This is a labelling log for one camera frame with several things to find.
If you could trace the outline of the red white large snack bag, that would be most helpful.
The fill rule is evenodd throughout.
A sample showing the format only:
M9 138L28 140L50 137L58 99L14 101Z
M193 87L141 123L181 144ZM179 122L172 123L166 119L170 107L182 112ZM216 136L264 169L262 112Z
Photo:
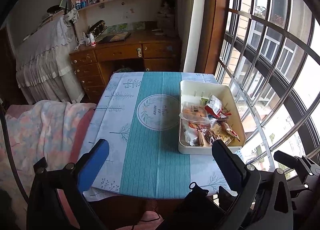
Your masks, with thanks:
M199 124L191 123L188 121L182 121L185 141L190 146L203 146L203 143L199 140L199 133L201 132L201 126Z

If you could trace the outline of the brown wafer packet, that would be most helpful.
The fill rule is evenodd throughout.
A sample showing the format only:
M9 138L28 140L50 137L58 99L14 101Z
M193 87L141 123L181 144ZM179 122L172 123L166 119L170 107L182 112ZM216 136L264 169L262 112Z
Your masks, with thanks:
M210 142L206 140L205 135L201 130L197 131L197 135L198 135L199 145L201 147L211 147Z

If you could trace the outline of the pink floral blanket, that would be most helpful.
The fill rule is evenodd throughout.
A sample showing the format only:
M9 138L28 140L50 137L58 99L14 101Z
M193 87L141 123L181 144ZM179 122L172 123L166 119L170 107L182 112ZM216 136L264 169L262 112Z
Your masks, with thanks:
M12 155L27 194L34 179L33 165L46 158L48 170L78 160L96 105L42 100L12 105L5 120ZM1 139L1 229L25 229L27 204L14 179L4 139Z

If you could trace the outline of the dark red jerky packet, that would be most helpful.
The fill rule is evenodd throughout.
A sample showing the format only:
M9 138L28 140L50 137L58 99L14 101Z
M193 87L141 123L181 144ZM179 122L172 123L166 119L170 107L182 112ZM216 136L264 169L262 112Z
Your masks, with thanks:
M233 140L240 142L238 134L224 121L216 122L211 128L214 138L222 140L225 145L229 145Z

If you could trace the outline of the white plastic bin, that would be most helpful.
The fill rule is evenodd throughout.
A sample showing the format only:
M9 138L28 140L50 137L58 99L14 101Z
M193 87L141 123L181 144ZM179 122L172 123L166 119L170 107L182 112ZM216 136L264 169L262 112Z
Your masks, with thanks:
M211 95L216 96L221 100L222 105L231 112L231 116L228 118L228 124L238 134L240 140L233 140L227 145L231 152L236 153L241 150L246 141L246 136L242 122L239 116L238 109L236 107L233 95L228 86L213 84L208 82L188 81L182 80L180 82L180 102L181 107L184 103L199 104L201 99L209 98ZM183 124L180 122L178 140L178 151L182 154L188 155L211 155L212 149L210 147L197 147L189 145L185 140Z

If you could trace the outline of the red white snack packet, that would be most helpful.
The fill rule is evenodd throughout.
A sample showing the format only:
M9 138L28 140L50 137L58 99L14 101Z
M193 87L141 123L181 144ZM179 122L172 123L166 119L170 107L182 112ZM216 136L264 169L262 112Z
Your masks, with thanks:
M214 118L225 118L225 114L223 113L223 106L220 99L216 96L211 95L204 106L204 109L208 112L208 114L212 115Z

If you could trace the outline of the orange cracker packet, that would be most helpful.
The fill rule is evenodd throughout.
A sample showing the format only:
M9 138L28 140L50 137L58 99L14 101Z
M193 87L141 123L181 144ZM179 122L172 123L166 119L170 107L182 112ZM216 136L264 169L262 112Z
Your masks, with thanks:
M195 105L193 103L185 102L182 108L181 113L179 114L180 118L196 124L208 124L210 120L208 118L208 113L203 106Z

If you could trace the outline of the green yellow candy packet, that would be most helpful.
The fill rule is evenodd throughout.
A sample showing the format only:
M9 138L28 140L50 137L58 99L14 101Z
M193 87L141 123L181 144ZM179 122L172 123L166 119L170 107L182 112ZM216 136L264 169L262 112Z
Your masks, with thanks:
M202 106L206 106L207 102L208 102L208 99L206 99L206 98L201 98L201 105L202 105Z

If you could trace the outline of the teal white tablecloth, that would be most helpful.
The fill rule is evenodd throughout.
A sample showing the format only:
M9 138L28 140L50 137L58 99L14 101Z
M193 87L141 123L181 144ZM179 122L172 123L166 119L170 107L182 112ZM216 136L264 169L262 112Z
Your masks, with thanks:
M80 152L100 139L109 154L91 188L88 201L127 195L182 199L189 184L215 194L227 182L212 155L178 151L180 82L216 82L211 74L179 72L115 73L89 124Z

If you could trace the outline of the white lace covered furniture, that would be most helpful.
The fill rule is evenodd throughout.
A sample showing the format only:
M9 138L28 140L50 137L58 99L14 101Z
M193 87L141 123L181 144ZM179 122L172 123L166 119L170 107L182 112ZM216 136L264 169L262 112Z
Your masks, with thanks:
M16 80L28 104L41 100L79 103L84 91L69 54L78 45L63 17L44 25L17 50Z

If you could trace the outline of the metal window grille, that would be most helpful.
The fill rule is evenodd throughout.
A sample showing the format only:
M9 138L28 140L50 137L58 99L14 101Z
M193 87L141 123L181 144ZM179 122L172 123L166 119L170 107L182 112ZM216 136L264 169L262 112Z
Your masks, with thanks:
M319 162L319 21L304 0L229 0L215 76L238 108L246 163L279 168L277 151Z

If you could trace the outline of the white red small bottle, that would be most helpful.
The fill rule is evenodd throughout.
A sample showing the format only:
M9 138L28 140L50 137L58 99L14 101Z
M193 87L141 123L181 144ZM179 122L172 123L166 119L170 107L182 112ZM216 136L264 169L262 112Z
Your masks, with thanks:
M92 33L89 34L89 39L90 39L91 46L94 47L96 45L96 42L95 42L95 37Z

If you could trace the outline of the wooden desk with drawers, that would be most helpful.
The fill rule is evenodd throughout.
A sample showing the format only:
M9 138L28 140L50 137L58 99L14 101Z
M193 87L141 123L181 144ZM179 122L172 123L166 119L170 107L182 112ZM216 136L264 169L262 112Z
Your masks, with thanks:
M69 54L85 100L98 103L112 74L124 72L177 72L180 69L180 38L156 35L150 30L132 32L124 41L80 46Z

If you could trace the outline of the black gold pencil case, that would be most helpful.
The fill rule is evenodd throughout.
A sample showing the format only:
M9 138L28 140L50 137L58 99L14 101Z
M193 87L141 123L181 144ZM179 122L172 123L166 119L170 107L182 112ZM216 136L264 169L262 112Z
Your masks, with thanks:
M98 37L106 30L106 28L105 21L100 20L88 29L88 34L93 34L95 37Z

